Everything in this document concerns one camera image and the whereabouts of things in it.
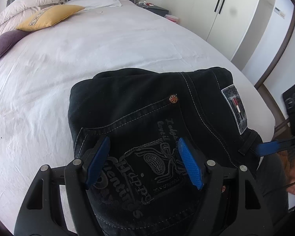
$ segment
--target cable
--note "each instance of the cable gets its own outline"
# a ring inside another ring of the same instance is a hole
[[[263,195],[263,197],[265,197],[266,195],[268,195],[268,194],[270,194],[270,193],[272,193],[272,192],[276,192],[276,191],[278,191],[278,190],[282,190],[282,189],[287,189],[287,188],[289,188],[289,187],[291,187],[291,186],[293,186],[293,185],[295,185],[295,182],[294,182],[294,183],[291,183],[291,184],[288,184],[288,185],[285,185],[285,186],[281,186],[281,187],[276,188],[276,189],[273,189],[273,190],[271,190],[271,191],[265,193],[265,194]]]

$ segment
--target person's leg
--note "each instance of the person's leg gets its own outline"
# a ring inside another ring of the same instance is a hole
[[[256,177],[262,195],[287,184],[282,162],[277,154],[263,158]],[[276,224],[288,211],[289,200],[285,189],[274,191],[264,197],[272,222]]]

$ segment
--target beige pillow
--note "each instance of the beige pillow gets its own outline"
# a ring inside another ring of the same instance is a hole
[[[16,27],[18,30],[27,32],[40,30],[54,26],[72,14],[83,10],[85,7],[78,5],[55,5],[36,12]]]

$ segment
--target mattress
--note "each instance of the mattress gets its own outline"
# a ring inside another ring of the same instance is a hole
[[[20,40],[0,59],[0,220],[13,232],[43,164],[73,158],[68,125],[71,87],[126,67],[155,72],[224,67],[231,71],[248,127],[270,141],[274,117],[253,85],[221,53],[187,29],[123,0],[121,7],[80,11]],[[75,231],[65,189],[68,229]]]

